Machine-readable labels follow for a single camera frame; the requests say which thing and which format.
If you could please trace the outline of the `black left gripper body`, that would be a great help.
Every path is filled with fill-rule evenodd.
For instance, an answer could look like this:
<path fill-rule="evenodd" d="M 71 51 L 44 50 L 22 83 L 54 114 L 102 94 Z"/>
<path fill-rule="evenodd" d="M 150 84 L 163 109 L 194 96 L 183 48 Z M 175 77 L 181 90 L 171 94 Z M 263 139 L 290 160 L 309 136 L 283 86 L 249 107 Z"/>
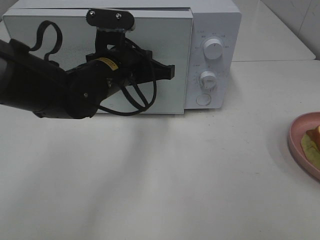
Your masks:
<path fill-rule="evenodd" d="M 95 52 L 85 56 L 86 62 L 67 71 L 67 84 L 82 97 L 107 98 L 143 75 L 142 70 L 153 53 L 126 38 L 125 33 L 96 30 Z"/>

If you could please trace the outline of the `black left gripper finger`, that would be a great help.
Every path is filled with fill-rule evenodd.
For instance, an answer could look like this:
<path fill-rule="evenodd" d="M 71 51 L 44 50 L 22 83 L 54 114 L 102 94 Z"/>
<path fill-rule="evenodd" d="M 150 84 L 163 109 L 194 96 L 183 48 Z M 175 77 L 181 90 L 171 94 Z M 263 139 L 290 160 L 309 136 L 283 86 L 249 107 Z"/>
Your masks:
<path fill-rule="evenodd" d="M 175 77 L 175 66 L 164 65 L 154 59 L 151 60 L 154 76 L 157 81 L 159 80 L 171 80 Z"/>

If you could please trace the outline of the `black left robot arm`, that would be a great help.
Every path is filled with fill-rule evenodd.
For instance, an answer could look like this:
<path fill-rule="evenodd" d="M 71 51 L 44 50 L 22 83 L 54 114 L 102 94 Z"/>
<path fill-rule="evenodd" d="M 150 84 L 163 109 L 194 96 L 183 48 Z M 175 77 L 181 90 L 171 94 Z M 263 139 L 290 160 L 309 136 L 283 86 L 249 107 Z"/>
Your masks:
<path fill-rule="evenodd" d="M 98 30 L 95 52 L 70 70 L 32 55 L 27 45 L 15 39 L 0 43 L 0 103 L 39 118 L 91 118 L 99 110 L 120 115 L 101 105 L 117 92 L 122 92 L 136 115 L 154 103 L 139 85 L 171 80 L 174 75 L 174 65 L 154 60 L 150 50 L 119 32 Z"/>

